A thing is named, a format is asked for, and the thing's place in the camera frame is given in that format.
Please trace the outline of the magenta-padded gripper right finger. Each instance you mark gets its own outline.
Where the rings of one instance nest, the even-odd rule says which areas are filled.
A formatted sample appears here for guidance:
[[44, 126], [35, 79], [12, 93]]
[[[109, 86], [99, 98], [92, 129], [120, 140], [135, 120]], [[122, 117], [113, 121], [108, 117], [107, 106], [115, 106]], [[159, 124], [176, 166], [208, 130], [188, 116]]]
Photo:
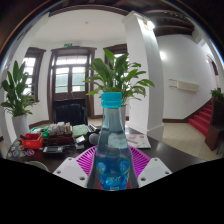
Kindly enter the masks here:
[[171, 170], [157, 157], [150, 158], [130, 146], [138, 186], [143, 187], [171, 174]]

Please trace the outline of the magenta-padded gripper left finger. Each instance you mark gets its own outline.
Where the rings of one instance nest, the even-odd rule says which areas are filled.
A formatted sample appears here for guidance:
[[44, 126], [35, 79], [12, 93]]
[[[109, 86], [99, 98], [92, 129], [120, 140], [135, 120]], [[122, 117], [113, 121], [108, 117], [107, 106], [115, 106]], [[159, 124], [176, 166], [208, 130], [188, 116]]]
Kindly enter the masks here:
[[96, 147], [91, 147], [75, 158], [66, 158], [53, 174], [86, 188], [92, 169], [95, 150]]

